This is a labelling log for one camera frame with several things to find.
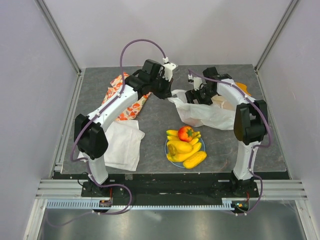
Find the white plastic bag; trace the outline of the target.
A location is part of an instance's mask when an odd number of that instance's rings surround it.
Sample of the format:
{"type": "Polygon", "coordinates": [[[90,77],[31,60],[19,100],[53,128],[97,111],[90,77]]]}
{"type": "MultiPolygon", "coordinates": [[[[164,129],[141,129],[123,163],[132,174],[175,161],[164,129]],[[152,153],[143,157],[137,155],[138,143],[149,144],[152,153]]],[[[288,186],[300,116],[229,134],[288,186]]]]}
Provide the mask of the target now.
{"type": "Polygon", "coordinates": [[[191,127],[207,126],[222,131],[234,129],[236,107],[223,96],[213,96],[211,105],[193,104],[187,102],[185,90],[176,89],[167,100],[175,105],[180,120],[191,127]]]}

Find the small yellow banana bunch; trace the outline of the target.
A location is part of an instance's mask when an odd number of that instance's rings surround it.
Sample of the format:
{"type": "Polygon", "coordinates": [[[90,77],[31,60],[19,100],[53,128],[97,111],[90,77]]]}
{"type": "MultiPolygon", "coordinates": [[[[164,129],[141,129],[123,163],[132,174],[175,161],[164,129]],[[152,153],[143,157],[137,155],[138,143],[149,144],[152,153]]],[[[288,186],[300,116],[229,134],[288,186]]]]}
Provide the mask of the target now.
{"type": "Polygon", "coordinates": [[[178,130],[167,130],[166,131],[167,134],[167,140],[168,141],[182,141],[182,142],[187,142],[191,145],[195,145],[196,143],[199,142],[200,138],[201,138],[201,132],[200,131],[196,131],[192,134],[192,137],[187,137],[186,139],[184,138],[180,138],[178,136],[178,130]]]}

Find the orange persimmon fruit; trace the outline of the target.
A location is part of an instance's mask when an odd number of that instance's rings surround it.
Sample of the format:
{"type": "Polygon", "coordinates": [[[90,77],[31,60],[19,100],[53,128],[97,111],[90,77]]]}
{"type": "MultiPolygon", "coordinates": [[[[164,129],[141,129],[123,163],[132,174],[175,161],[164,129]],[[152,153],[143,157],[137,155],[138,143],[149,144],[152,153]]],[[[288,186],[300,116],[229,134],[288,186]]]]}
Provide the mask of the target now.
{"type": "Polygon", "coordinates": [[[193,134],[193,128],[186,125],[178,130],[177,137],[183,142],[190,142],[193,139],[193,134]]]}

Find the large yellow banana bunch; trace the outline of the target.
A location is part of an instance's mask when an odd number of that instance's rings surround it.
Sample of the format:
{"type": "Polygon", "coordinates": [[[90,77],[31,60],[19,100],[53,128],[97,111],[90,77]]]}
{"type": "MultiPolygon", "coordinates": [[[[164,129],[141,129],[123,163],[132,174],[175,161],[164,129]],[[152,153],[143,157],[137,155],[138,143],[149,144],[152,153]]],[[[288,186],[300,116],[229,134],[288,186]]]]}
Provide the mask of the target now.
{"type": "Polygon", "coordinates": [[[192,147],[193,147],[192,151],[188,153],[178,153],[176,155],[170,154],[167,147],[167,150],[168,150],[168,153],[166,154],[167,159],[171,162],[184,162],[187,158],[191,157],[192,155],[200,151],[200,149],[202,148],[202,143],[197,142],[195,145],[192,145],[192,147]]]}

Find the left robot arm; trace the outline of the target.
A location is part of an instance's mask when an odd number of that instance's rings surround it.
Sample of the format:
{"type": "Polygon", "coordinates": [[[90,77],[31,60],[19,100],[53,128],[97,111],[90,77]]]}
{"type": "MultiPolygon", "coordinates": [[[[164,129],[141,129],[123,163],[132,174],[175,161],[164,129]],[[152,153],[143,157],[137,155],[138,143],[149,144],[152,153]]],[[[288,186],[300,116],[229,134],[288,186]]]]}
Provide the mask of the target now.
{"type": "Polygon", "coordinates": [[[113,121],[141,97],[153,93],[159,99],[172,96],[171,86],[175,63],[164,64],[147,59],[142,69],[124,78],[122,86],[110,99],[88,115],[79,114],[74,121],[73,148],[82,153],[81,160],[87,162],[88,172],[94,182],[92,191],[99,197],[106,196],[110,185],[106,180],[104,154],[109,143],[105,132],[113,121]]]}

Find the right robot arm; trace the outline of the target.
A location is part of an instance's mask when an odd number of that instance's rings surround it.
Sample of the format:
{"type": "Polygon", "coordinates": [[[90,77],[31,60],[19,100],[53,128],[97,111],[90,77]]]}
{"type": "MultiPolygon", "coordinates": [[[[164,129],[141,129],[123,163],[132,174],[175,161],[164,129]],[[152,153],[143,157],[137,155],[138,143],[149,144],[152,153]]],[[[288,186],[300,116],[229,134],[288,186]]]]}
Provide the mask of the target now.
{"type": "Polygon", "coordinates": [[[255,176],[254,162],[258,148],[268,148],[271,144],[267,103],[249,96],[228,74],[204,76],[190,69],[188,80],[195,81],[196,77],[206,80],[207,84],[213,83],[216,93],[235,107],[233,132],[238,140],[238,151],[232,172],[236,180],[229,184],[229,191],[233,196],[240,197],[247,191],[244,181],[255,176]]]}

